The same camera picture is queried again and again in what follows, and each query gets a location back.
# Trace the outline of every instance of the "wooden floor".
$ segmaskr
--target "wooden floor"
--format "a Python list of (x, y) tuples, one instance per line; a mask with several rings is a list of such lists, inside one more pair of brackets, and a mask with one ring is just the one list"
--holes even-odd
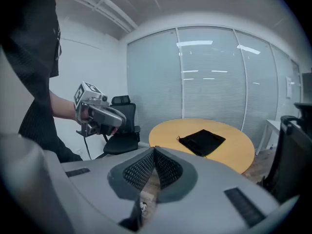
[[(264, 150), (255, 156), (250, 168), (243, 173), (252, 182), (257, 183), (263, 176), (267, 176), (273, 163), (275, 149)], [(160, 191), (160, 183), (156, 170), (153, 171), (152, 176), (141, 192), (140, 201), (146, 202), (147, 209), (143, 212), (143, 224), (153, 216), (156, 210), (156, 197)]]

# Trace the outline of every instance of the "black pouch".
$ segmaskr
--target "black pouch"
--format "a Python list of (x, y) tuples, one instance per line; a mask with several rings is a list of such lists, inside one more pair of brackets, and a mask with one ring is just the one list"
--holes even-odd
[(204, 157), (221, 145), (225, 138), (203, 129), (184, 138), (178, 136), (178, 140), (197, 156)]

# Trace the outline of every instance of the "handheld gimbal device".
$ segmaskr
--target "handheld gimbal device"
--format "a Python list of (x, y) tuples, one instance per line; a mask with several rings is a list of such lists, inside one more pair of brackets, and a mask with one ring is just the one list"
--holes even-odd
[[(115, 127), (125, 124), (126, 116), (120, 111), (109, 107), (107, 96), (96, 86), (82, 82), (74, 96), (76, 117), (81, 123), (81, 131), (76, 131), (83, 137), (94, 134), (110, 135)], [(81, 119), (81, 113), (88, 110), (88, 119)]]

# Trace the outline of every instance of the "ceiling light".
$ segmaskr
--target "ceiling light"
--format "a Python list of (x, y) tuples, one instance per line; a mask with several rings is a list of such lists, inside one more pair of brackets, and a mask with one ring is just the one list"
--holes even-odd
[(224, 70), (212, 70), (211, 72), (227, 73), (228, 71), (224, 71)]
[(176, 45), (178, 47), (189, 46), (189, 45), (211, 45), (213, 41), (203, 40), (203, 41), (182, 41), (178, 42)]
[(184, 73), (189, 73), (189, 72), (198, 72), (198, 70), (186, 70), (186, 71), (183, 71)]
[(255, 49), (252, 49), (252, 48), (249, 48), (249, 47), (245, 47), (244, 45), (238, 45), (237, 46), (237, 48), (238, 49), (243, 49), (243, 50), (246, 50), (246, 51), (249, 51), (249, 52), (252, 52), (252, 53), (254, 53), (254, 54), (256, 54), (256, 55), (259, 55), (261, 52), (260, 51), (258, 51), (258, 50), (255, 50)]

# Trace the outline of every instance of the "white desk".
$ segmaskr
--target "white desk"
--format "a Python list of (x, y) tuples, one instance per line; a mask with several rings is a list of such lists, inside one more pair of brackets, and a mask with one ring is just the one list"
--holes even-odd
[(266, 119), (266, 124), (265, 124), (265, 128), (264, 128), (264, 131), (263, 131), (263, 135), (262, 135), (262, 139), (260, 141), (260, 144), (259, 144), (259, 147), (257, 149), (257, 152), (255, 153), (256, 155), (259, 154), (260, 150), (262, 149), (262, 145), (263, 145), (263, 142), (264, 142), (264, 139), (267, 135), (267, 132), (268, 132), (268, 128), (272, 128), (272, 130), (277, 134), (279, 135), (279, 130), (280, 130), (280, 126), (281, 126), (281, 121), (280, 120), (270, 120), (270, 119)]

